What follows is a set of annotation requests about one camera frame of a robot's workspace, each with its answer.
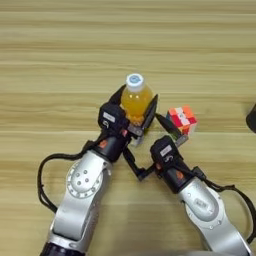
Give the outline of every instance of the plastic bottle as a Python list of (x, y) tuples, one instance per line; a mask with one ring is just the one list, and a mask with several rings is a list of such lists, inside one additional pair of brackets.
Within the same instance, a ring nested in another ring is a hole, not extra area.
[(140, 126), (144, 121), (144, 112), (153, 98), (151, 89), (145, 85), (140, 74), (131, 74), (126, 78), (126, 88), (123, 91), (121, 104), (127, 118), (132, 124)]

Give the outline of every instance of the rubik's cube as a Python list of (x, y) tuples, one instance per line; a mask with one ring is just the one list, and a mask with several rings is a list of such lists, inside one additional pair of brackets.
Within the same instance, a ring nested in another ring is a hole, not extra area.
[(197, 120), (189, 106), (170, 108), (166, 118), (171, 120), (182, 134), (190, 135), (196, 129)]

